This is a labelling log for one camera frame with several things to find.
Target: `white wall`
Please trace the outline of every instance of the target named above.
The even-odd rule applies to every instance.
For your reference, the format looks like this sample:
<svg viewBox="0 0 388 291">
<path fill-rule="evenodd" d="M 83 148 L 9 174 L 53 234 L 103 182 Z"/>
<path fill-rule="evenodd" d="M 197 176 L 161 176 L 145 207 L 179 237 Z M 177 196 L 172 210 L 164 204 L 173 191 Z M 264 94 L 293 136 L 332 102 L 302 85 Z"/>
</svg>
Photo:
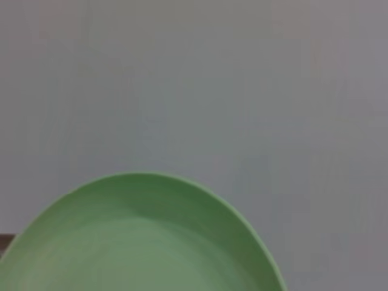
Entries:
<svg viewBox="0 0 388 291">
<path fill-rule="evenodd" d="M 235 205 L 290 290 L 388 286 L 388 4 L 3 0 L 0 232 L 101 175 Z"/>
</svg>

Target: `dark wooden surface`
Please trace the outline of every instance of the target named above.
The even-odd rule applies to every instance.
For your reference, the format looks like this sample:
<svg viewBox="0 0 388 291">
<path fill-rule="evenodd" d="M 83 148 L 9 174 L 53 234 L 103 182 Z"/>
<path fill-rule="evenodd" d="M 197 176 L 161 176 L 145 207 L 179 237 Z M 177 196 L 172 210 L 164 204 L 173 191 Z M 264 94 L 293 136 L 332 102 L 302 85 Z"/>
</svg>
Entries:
<svg viewBox="0 0 388 291">
<path fill-rule="evenodd" d="M 15 235 L 9 235 L 9 234 L 0 235 L 0 256 L 2 253 L 4 253 L 4 251 L 9 246 L 9 244 L 11 243 L 14 237 Z"/>
</svg>

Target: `plate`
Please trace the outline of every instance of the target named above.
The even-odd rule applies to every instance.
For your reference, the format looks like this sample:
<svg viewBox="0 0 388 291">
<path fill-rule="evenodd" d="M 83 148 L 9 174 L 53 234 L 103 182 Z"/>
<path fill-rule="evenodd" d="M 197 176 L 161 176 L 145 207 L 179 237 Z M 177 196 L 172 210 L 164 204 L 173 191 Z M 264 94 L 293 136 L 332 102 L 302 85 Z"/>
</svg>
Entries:
<svg viewBox="0 0 388 291">
<path fill-rule="evenodd" d="M 285 291 L 230 205 L 183 179 L 129 173 L 62 197 L 11 244 L 0 290 Z"/>
</svg>

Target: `gray wall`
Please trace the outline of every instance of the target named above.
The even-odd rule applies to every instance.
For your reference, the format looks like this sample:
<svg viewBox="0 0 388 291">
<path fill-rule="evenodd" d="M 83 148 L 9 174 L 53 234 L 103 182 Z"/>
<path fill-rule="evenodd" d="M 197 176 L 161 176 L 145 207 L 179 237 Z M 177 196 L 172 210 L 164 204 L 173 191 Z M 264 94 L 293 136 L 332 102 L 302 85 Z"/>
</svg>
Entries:
<svg viewBox="0 0 388 291">
<path fill-rule="evenodd" d="M 236 206 L 290 290 L 388 286 L 388 5 L 2 0 L 0 232 L 101 175 Z"/>
</svg>

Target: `green bowl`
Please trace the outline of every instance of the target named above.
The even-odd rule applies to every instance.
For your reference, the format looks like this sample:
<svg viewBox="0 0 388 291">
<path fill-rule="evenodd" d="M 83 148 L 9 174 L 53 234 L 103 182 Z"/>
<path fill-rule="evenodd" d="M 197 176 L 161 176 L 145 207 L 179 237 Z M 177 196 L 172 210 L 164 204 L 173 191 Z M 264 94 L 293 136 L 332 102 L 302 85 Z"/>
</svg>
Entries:
<svg viewBox="0 0 388 291">
<path fill-rule="evenodd" d="M 202 187 L 130 173 L 62 197 L 0 261 L 4 291 L 285 291 L 248 222 Z"/>
</svg>

